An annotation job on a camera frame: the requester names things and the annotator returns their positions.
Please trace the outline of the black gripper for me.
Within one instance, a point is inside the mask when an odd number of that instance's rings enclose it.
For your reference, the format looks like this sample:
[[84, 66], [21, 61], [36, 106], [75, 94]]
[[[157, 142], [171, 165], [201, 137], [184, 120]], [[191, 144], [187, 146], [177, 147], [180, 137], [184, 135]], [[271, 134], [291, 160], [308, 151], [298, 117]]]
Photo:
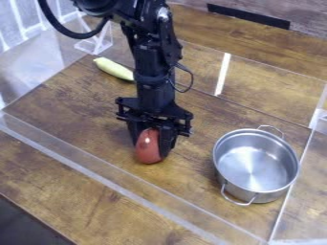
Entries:
[[160, 129], [159, 150], [164, 159], [177, 135], [191, 135], [193, 114], [175, 103], [175, 76], [137, 77], [136, 97], [116, 99], [117, 119], [128, 125], [133, 144], [149, 127]]

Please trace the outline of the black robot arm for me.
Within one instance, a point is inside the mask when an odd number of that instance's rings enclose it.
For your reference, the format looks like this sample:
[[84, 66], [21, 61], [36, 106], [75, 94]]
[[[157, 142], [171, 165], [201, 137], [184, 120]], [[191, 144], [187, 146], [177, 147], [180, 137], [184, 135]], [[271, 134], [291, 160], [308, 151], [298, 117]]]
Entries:
[[121, 26], [135, 68], [136, 96], [117, 98], [117, 119], [128, 125], [136, 157], [143, 163], [164, 159], [180, 135], [191, 134], [193, 114], [175, 102], [175, 70], [181, 49], [165, 0], [72, 0], [88, 15]]

